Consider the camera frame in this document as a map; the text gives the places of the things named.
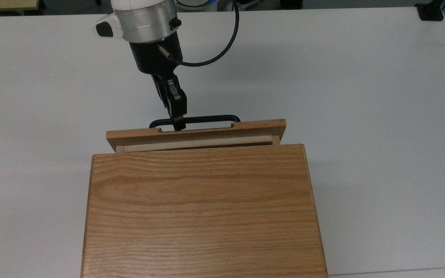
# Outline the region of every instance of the black bracket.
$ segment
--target black bracket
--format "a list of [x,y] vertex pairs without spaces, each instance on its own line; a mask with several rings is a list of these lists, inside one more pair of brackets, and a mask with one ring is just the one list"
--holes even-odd
[[[212,122],[240,122],[240,118],[234,115],[216,115],[216,116],[202,116],[202,117],[189,117],[184,118],[186,124],[198,124],[198,123],[212,123]],[[150,123],[149,128],[155,128],[160,125],[172,125],[172,119],[155,120]]]
[[418,16],[423,21],[442,21],[444,15],[440,6],[445,0],[433,0],[428,4],[416,4],[415,7],[418,9]]

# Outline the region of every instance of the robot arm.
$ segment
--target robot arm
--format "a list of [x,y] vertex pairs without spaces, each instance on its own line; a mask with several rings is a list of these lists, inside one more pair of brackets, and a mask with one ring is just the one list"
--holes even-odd
[[173,73],[178,64],[159,52],[162,46],[176,60],[183,60],[176,32],[181,21],[173,0],[111,0],[111,6],[114,12],[94,24],[95,35],[129,42],[138,69],[152,75],[175,130],[184,129],[187,97]]

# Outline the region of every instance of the white table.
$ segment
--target white table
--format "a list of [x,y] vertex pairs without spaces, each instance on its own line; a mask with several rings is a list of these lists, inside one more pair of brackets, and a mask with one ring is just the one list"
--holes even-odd
[[[165,118],[100,15],[0,18],[0,277],[78,277],[90,158]],[[180,14],[186,61],[234,15]],[[243,12],[175,71],[189,116],[286,118],[330,275],[445,268],[445,21],[415,8]]]

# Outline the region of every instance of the metal handle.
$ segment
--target metal handle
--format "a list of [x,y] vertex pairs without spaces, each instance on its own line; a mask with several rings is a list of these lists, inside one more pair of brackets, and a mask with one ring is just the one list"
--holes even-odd
[[[234,115],[216,115],[216,116],[201,116],[201,117],[189,117],[184,118],[186,124],[198,124],[198,123],[212,123],[212,122],[240,122],[240,118]],[[160,119],[150,123],[149,128],[155,128],[160,125],[172,125],[171,119]]]

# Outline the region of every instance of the wood grain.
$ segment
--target wood grain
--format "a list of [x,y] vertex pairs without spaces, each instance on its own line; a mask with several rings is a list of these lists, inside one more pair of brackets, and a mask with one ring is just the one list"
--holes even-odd
[[154,150],[172,150],[172,149],[261,146],[261,145],[272,145],[274,144],[275,141],[279,141],[279,136],[261,135],[261,136],[249,136],[249,137],[231,137],[231,138],[219,138],[219,139],[116,146],[116,153],[132,153],[136,151],[154,151]]
[[106,132],[106,140],[109,142],[113,150],[116,151],[116,146],[224,139],[232,137],[278,135],[279,139],[281,139],[285,129],[286,120],[279,119],[233,123],[229,128],[183,130],[176,132],[163,132],[160,128],[115,130]]
[[94,155],[83,278],[325,278],[302,145]]

